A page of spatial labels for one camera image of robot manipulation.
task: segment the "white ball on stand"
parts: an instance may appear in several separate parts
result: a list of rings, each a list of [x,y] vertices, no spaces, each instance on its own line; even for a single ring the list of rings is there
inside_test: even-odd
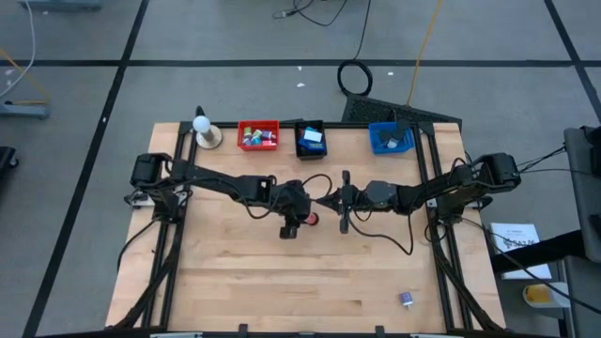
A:
[[[195,117],[192,126],[196,131],[196,143],[202,148],[212,149],[221,144],[222,131],[211,125],[206,116]]]

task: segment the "red object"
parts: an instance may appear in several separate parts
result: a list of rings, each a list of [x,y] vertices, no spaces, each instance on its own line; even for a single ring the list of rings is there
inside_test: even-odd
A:
[[[317,225],[319,223],[319,216],[312,212],[309,217],[307,217],[306,220],[304,220],[305,222],[307,222],[307,224],[309,225]]]
[[[275,135],[276,140],[280,140],[280,121],[278,120],[264,120],[264,121],[240,121],[238,122],[238,146],[242,148],[242,150],[275,150],[278,148],[278,143],[271,143],[270,146],[246,146],[242,143],[244,141],[244,128],[251,127],[254,131],[271,131]]]

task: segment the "wooden tabletop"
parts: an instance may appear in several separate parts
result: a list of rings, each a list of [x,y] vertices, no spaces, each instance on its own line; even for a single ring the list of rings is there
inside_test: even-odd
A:
[[[177,123],[155,125],[149,152],[173,154],[177,127]],[[436,124],[435,129],[446,172],[453,159],[464,157],[461,137],[456,124]],[[350,171],[351,183],[359,188],[373,179],[421,183],[414,149],[375,156],[365,129],[326,130],[328,156],[320,161],[296,159],[293,130],[280,130],[276,151],[255,152],[237,148],[235,129],[222,132],[223,143],[217,149],[198,149],[196,165],[231,176],[276,175],[279,182],[323,173],[332,178],[334,188],[342,186],[343,170]],[[425,137],[423,141],[428,149]],[[429,151],[425,153],[433,177]],[[315,179],[305,188],[317,198],[326,192],[327,180]],[[444,332],[434,257],[424,239],[424,208],[411,215],[415,238],[411,256],[385,239],[365,238],[352,229],[342,235],[334,212],[318,205],[314,211],[320,218],[317,226],[303,225],[296,239],[282,240],[283,218],[269,215],[256,221],[229,197],[195,189],[169,330],[236,331],[246,323],[250,331],[373,332],[376,325],[383,325],[387,332]],[[133,212],[129,237],[148,223],[151,212],[150,207]],[[474,210],[466,210],[464,217],[480,221]],[[366,223],[354,220],[365,232],[387,234],[409,246],[407,217],[374,213]],[[121,319],[146,287],[158,228],[136,240],[123,256],[107,325]],[[466,286],[493,320],[504,326],[482,230],[461,223],[455,226],[455,235]],[[455,326],[461,327],[456,293],[448,284]],[[159,321],[162,292],[158,292],[153,323]],[[402,292],[411,293],[410,308],[400,303]]]

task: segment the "blue bin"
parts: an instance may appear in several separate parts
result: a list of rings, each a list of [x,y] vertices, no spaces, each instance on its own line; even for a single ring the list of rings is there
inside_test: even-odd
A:
[[[372,144],[372,151],[374,154],[404,153],[415,146],[413,132],[411,132],[410,128],[405,130],[403,140],[399,140],[398,145],[394,148],[387,148],[380,142],[378,136],[380,131],[396,131],[397,129],[396,122],[377,122],[369,124],[369,140]]]

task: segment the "white ball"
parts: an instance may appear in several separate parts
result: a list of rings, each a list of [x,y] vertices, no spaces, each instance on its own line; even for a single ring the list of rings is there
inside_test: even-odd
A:
[[[210,129],[210,121],[206,116],[197,116],[192,122],[192,126],[196,132],[207,132]]]

